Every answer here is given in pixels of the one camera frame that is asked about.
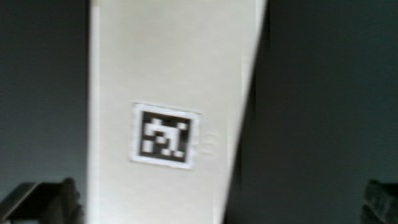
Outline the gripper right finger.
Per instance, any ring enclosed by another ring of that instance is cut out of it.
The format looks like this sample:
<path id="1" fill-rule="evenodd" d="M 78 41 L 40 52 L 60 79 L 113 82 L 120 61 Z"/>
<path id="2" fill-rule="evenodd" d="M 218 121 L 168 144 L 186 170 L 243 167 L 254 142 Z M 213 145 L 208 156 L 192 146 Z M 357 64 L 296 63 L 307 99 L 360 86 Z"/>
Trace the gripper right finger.
<path id="1" fill-rule="evenodd" d="M 367 182 L 360 224 L 398 224 L 398 183 Z"/>

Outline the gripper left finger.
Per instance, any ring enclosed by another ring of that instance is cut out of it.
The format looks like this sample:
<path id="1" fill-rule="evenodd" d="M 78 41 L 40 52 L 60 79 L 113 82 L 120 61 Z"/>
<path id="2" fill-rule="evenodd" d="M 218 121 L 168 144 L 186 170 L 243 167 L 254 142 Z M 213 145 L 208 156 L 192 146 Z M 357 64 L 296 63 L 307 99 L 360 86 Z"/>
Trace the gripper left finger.
<path id="1" fill-rule="evenodd" d="M 0 201 L 0 224 L 83 224 L 74 180 L 21 183 Z"/>

